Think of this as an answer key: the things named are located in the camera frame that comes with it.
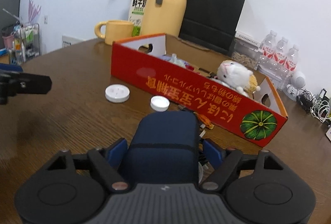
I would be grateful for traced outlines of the black paper shopping bag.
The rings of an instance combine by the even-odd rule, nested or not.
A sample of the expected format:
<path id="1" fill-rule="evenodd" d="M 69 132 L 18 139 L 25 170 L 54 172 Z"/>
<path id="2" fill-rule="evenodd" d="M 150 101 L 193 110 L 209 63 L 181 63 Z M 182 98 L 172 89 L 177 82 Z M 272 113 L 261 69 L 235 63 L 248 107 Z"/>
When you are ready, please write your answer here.
<path id="1" fill-rule="evenodd" d="M 245 0 L 187 0 L 179 38 L 228 55 Z"/>

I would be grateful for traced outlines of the small white bottle cap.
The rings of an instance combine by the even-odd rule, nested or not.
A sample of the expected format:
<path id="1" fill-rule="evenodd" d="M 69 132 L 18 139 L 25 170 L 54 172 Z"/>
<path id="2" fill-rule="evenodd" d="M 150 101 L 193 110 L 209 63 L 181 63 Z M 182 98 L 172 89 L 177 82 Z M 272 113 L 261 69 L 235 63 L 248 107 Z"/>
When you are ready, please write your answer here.
<path id="1" fill-rule="evenodd" d="M 150 107 L 157 112 L 167 111 L 170 106 L 170 102 L 163 96 L 153 96 L 150 99 Z"/>

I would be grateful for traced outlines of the white flat round lid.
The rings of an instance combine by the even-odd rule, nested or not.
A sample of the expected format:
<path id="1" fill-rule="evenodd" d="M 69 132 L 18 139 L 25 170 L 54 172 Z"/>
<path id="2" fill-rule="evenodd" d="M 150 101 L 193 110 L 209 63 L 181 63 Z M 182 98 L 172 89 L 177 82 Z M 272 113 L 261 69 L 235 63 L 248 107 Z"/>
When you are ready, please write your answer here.
<path id="1" fill-rule="evenodd" d="M 109 85 L 105 90 L 105 97 L 109 102 L 123 103 L 130 98 L 130 90 L 120 84 Z"/>

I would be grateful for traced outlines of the water bottle middle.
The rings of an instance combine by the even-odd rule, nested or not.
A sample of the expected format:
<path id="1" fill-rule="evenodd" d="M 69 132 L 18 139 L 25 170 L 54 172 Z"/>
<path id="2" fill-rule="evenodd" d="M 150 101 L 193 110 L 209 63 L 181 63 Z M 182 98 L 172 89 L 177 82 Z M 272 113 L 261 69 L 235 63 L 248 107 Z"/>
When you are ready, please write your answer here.
<path id="1" fill-rule="evenodd" d="M 277 42 L 272 59 L 269 61 L 270 70 L 278 77 L 282 77 L 283 75 L 283 65 L 286 59 L 287 45 L 288 39 L 282 37 L 280 41 Z"/>

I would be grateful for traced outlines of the red cardboard box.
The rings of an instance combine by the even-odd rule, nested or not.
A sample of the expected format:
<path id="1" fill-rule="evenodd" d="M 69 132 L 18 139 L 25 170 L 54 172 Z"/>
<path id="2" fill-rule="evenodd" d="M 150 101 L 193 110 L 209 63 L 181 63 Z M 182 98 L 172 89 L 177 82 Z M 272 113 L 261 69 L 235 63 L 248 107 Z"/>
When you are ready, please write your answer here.
<path id="1" fill-rule="evenodd" d="M 176 54 L 186 68 L 159 59 Z M 248 97 L 210 78 L 228 57 L 167 34 L 136 36 L 112 45 L 111 75 L 161 95 L 260 147 L 281 130 L 288 114 L 270 79 L 254 71 L 261 90 Z"/>

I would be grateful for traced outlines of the water bottle right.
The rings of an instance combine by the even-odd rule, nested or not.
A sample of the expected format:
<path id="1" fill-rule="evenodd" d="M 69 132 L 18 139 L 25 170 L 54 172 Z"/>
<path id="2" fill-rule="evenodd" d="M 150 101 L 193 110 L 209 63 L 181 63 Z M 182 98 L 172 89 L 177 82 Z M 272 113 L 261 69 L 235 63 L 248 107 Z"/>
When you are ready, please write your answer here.
<path id="1" fill-rule="evenodd" d="M 281 83 L 279 85 L 280 89 L 283 89 L 287 84 L 289 77 L 294 72 L 299 61 L 299 46 L 293 45 L 285 55 L 285 60 L 279 68 L 279 76 L 281 78 Z"/>

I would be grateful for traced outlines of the white robot toy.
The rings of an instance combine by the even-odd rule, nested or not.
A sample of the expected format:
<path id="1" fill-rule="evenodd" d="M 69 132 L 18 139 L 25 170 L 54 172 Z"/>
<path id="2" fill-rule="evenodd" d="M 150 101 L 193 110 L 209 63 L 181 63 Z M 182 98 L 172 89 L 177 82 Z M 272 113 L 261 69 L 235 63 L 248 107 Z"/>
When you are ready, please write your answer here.
<path id="1" fill-rule="evenodd" d="M 306 76 L 301 71 L 294 72 L 290 79 L 289 84 L 286 85 L 285 94 L 292 100 L 295 101 L 299 90 L 303 89 L 306 85 Z"/>

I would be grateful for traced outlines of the white milk carton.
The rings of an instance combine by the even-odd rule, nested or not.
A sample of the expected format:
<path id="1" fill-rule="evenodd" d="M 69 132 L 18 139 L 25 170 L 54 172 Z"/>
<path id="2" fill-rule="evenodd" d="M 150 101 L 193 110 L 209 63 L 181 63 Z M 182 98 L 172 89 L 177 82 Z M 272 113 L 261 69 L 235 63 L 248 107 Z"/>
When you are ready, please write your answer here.
<path id="1" fill-rule="evenodd" d="M 128 20 L 133 23 L 132 36 L 139 36 L 147 0 L 131 0 Z"/>

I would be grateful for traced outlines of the water bottle left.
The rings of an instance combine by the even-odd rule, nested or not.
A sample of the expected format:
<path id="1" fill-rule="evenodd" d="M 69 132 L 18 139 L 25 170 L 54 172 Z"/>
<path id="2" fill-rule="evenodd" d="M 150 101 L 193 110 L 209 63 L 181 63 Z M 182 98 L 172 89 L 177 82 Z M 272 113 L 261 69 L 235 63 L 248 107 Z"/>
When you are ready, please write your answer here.
<path id="1" fill-rule="evenodd" d="M 262 53 L 259 57 L 258 67 L 267 67 L 269 61 L 273 59 L 276 48 L 276 36 L 277 33 L 271 30 L 261 42 Z"/>

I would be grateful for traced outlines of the yellow ceramic mug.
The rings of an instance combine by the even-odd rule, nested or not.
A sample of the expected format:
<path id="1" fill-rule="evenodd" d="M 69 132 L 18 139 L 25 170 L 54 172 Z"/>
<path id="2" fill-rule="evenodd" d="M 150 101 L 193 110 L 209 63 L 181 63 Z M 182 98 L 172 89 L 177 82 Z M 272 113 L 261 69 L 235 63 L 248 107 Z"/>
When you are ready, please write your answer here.
<path id="1" fill-rule="evenodd" d="M 130 38 L 133 32 L 133 23 L 124 20 L 108 20 L 99 22 L 94 27 L 95 35 L 103 39 L 107 45 L 112 45 L 114 41 Z"/>

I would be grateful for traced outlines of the yellow thermos jug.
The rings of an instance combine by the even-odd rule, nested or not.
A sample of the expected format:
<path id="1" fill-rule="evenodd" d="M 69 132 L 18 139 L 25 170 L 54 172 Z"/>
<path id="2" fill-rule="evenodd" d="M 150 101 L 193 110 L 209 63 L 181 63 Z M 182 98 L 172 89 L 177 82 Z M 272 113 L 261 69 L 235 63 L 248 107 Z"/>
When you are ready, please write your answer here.
<path id="1" fill-rule="evenodd" d="M 141 35 L 180 33 L 187 0 L 147 0 L 141 24 Z"/>

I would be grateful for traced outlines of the white and yellow plush hamster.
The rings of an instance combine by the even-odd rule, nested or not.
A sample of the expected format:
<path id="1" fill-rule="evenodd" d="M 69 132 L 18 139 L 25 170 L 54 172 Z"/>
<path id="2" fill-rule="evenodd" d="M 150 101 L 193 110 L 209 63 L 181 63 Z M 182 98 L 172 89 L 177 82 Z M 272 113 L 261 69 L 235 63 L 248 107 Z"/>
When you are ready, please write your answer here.
<path id="1" fill-rule="evenodd" d="M 217 69 L 217 80 L 246 97 L 261 90 L 253 72 L 232 60 L 221 62 Z"/>

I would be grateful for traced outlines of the navy zip pouch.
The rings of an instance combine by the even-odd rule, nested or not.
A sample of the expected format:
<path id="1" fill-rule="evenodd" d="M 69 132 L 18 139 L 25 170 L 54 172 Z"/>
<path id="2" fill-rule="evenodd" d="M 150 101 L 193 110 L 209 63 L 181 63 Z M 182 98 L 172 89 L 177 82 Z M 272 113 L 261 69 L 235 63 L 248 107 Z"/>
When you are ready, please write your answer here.
<path id="1" fill-rule="evenodd" d="M 118 172 L 132 185 L 197 184 L 199 139 L 194 114 L 149 114 L 139 123 Z"/>

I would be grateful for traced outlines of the water bottle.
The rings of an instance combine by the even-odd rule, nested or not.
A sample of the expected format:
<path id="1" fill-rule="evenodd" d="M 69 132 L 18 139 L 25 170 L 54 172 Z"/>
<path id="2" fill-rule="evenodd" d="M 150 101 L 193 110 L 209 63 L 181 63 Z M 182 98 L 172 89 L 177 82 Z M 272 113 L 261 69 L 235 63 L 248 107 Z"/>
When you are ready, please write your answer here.
<path id="1" fill-rule="evenodd" d="M 299 61 L 299 46 L 293 45 L 285 55 L 285 60 L 279 68 L 279 76 L 281 78 L 281 83 L 279 85 L 280 89 L 283 89 L 287 84 L 289 77 L 294 72 Z"/>
<path id="2" fill-rule="evenodd" d="M 258 67 L 267 67 L 269 61 L 273 59 L 276 48 L 276 36 L 277 33 L 271 30 L 261 42 L 262 53 L 259 57 Z"/>
<path id="3" fill-rule="evenodd" d="M 283 75 L 283 65 L 286 59 L 287 45 L 288 39 L 282 37 L 280 41 L 277 42 L 272 59 L 269 61 L 270 70 L 278 77 L 282 77 Z"/>

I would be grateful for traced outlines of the clear snack container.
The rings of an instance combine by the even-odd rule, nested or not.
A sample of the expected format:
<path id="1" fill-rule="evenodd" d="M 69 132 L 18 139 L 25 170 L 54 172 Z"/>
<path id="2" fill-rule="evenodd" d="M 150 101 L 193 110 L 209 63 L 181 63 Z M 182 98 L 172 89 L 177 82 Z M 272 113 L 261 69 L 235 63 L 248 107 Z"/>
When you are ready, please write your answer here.
<path id="1" fill-rule="evenodd" d="M 256 70 L 262 55 L 260 43 L 247 34 L 236 32 L 231 58 L 245 67 Z"/>

